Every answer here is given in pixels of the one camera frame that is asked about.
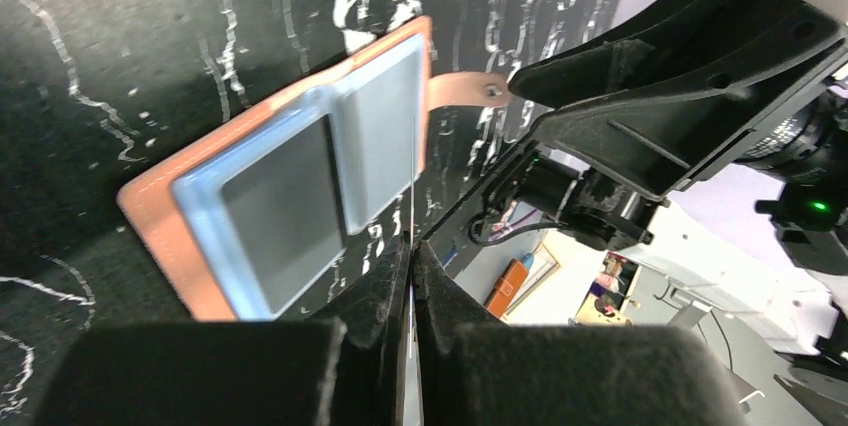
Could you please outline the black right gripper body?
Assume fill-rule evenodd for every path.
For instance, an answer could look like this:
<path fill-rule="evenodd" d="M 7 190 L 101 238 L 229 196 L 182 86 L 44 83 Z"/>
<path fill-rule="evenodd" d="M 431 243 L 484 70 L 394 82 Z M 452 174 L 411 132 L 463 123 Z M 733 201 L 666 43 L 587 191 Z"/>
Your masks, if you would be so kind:
<path fill-rule="evenodd" d="M 847 177 L 847 99 L 827 90 L 735 160 L 785 183 Z"/>

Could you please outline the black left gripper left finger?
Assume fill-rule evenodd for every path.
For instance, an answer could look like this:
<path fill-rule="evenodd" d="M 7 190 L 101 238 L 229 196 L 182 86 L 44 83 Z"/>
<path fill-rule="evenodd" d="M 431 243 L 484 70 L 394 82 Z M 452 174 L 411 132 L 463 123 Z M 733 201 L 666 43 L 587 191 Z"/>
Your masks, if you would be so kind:
<path fill-rule="evenodd" d="M 367 273 L 310 317 L 331 328 L 317 425 L 402 421 L 410 260 L 410 236 L 393 238 Z"/>

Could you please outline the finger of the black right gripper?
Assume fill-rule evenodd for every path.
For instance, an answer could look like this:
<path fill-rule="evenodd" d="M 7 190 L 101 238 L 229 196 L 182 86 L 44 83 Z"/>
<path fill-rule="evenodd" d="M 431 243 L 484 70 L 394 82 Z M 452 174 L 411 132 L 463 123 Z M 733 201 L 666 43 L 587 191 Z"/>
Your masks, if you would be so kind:
<path fill-rule="evenodd" d="M 650 199 L 734 161 L 820 91 L 847 53 L 846 25 L 803 0 L 749 0 L 707 25 L 671 79 L 589 98 L 533 128 Z"/>
<path fill-rule="evenodd" d="M 523 67 L 509 91 L 559 109 L 671 79 L 685 47 L 720 16 L 740 17 L 748 1 L 655 0 L 600 36 Z"/>

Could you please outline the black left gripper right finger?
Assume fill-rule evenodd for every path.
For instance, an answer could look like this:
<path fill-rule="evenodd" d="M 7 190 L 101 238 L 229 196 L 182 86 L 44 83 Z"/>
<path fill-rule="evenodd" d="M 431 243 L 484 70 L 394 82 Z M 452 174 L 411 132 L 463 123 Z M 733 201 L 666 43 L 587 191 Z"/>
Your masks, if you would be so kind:
<path fill-rule="evenodd" d="M 412 257 L 426 425 L 500 425 L 496 334 L 504 328 L 446 273 L 429 242 Z"/>

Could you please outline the black credit card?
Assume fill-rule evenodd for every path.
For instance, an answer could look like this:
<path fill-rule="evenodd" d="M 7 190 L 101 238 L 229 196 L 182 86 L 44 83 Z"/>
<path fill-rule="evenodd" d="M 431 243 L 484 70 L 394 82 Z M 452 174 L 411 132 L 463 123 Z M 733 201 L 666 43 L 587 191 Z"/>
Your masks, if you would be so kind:
<path fill-rule="evenodd" d="M 329 120 L 274 146 L 228 180 L 221 194 L 260 296 L 277 316 L 343 250 Z"/>
<path fill-rule="evenodd" d="M 358 233 L 411 183 L 416 162 L 422 61 L 382 55 L 339 85 L 340 178 L 347 231 Z"/>

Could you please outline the brown leather card holder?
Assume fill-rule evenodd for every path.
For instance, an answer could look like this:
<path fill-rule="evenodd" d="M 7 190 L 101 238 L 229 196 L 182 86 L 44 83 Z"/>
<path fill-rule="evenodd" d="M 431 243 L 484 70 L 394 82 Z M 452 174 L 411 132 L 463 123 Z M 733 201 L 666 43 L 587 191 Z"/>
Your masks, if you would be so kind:
<path fill-rule="evenodd" d="M 195 320 L 279 317 L 414 185 L 434 110 L 509 104 L 503 75 L 433 75 L 431 34 L 430 18 L 416 18 L 120 189 Z"/>

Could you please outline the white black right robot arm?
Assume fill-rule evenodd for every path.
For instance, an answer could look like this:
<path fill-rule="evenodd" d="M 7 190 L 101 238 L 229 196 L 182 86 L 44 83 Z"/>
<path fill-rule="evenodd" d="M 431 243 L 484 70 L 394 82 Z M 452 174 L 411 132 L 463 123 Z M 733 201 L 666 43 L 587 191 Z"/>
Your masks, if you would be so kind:
<path fill-rule="evenodd" d="M 755 209 L 792 263 L 844 275 L 846 64 L 847 0 L 656 0 L 509 89 L 547 109 L 533 140 L 589 165 L 555 215 L 583 244 L 651 243 L 669 193 L 735 163 L 781 181 Z"/>

